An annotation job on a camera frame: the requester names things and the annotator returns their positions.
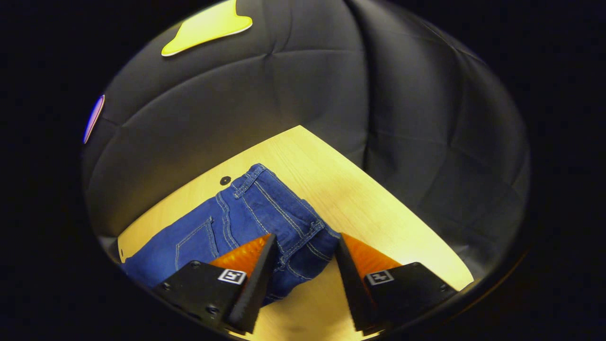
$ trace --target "screw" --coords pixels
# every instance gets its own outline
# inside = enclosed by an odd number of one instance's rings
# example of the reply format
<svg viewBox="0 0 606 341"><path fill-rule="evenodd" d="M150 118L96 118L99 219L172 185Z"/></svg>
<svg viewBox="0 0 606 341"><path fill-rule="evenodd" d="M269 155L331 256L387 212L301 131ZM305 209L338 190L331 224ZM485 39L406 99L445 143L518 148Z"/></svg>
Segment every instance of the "screw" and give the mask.
<svg viewBox="0 0 606 341"><path fill-rule="evenodd" d="M221 181L219 181L219 184L225 186L226 184L229 184L230 181L231 181L230 177L222 177Z"/></svg>
<svg viewBox="0 0 606 341"><path fill-rule="evenodd" d="M208 313L211 315L216 315L219 313L219 308L215 307L214 305L208 305L206 307L206 311L208 311Z"/></svg>

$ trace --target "black background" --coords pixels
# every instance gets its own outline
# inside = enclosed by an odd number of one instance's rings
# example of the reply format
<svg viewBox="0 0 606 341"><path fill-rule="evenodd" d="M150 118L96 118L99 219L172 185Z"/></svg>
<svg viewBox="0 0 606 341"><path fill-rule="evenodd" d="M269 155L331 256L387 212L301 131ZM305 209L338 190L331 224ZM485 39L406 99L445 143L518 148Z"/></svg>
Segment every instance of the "black background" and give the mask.
<svg viewBox="0 0 606 341"><path fill-rule="evenodd" d="M94 240L79 179L103 88L147 41L208 3L3 3L8 339L208 338L124 283ZM604 219L590 211L604 200L604 1L400 3L468 45L513 95L533 153L526 224L540 232L509 279L425 338L600 339Z"/></svg>

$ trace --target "blue jeans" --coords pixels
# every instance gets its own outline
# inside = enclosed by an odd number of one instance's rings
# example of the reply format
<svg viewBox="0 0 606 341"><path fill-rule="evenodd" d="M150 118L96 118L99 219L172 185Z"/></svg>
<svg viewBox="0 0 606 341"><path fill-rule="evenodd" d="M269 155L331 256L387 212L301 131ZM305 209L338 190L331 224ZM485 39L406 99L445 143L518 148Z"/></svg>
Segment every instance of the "blue jeans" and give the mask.
<svg viewBox="0 0 606 341"><path fill-rule="evenodd" d="M263 305L283 299L295 286L316 277L340 238L305 200L256 164L158 232L122 268L152 288L192 260L210 263L268 233L276 234L279 252Z"/></svg>

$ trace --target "jeans back pocket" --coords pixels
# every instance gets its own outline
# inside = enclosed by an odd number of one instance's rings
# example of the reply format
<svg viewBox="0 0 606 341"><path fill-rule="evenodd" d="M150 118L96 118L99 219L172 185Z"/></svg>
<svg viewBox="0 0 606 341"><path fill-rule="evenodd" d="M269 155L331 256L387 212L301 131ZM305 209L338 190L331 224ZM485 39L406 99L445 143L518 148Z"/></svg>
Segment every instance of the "jeans back pocket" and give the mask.
<svg viewBox="0 0 606 341"><path fill-rule="evenodd" d="M209 217L176 244L175 270L181 269L192 260L210 263L219 257L212 228L213 222L213 217Z"/></svg>

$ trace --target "black cushioned backdrop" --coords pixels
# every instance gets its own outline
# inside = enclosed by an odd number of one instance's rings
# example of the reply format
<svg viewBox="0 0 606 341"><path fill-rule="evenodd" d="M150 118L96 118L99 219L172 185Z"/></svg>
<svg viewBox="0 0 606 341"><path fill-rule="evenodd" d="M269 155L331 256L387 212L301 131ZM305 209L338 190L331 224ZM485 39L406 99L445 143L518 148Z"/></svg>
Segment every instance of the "black cushioned backdrop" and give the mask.
<svg viewBox="0 0 606 341"><path fill-rule="evenodd" d="M175 25L106 88L82 154L95 231L118 236L194 177L302 124L485 275L530 176L524 124L485 63L384 1L239 0L238 13L249 30L162 57Z"/></svg>

